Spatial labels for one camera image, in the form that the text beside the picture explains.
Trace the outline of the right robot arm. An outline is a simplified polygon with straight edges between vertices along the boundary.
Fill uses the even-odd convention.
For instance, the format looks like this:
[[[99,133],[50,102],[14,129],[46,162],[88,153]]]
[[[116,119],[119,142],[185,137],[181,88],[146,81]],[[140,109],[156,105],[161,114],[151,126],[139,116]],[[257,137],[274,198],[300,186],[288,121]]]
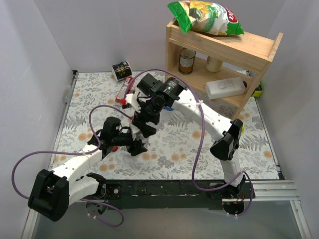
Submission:
[[[219,191],[219,197],[237,198],[243,191],[246,176],[238,160],[239,139],[243,123],[239,119],[226,118],[201,102],[194,90],[176,77],[165,82],[146,74],[137,88],[146,96],[146,101],[136,94],[125,93],[125,102],[135,110],[130,124],[133,144],[128,148],[131,155],[146,151],[145,144],[157,130],[148,123],[158,124],[164,107],[183,113],[202,127],[203,132],[213,138],[210,153],[220,160],[224,173],[224,184],[203,188],[205,192]]]

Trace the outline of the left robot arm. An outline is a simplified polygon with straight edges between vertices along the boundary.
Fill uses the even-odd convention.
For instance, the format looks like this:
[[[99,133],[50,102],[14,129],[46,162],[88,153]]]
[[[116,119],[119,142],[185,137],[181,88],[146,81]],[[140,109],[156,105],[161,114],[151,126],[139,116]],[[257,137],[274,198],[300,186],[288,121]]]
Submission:
[[[125,146],[132,156],[146,152],[146,139],[155,133],[156,129],[139,120],[122,127],[119,118],[108,117],[79,156],[51,171],[43,169],[37,174],[28,206],[56,222],[78,200],[107,199],[110,195],[107,180],[86,170],[110,154],[115,146]]]

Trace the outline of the blue-label Pocari bottle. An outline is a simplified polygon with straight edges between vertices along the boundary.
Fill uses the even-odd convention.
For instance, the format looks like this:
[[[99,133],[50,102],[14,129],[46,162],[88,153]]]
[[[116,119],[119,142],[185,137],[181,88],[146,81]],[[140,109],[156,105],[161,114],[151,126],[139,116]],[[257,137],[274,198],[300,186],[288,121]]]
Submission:
[[[167,110],[167,111],[173,111],[173,110],[174,110],[174,109],[171,108],[171,107],[164,107],[164,109]]]

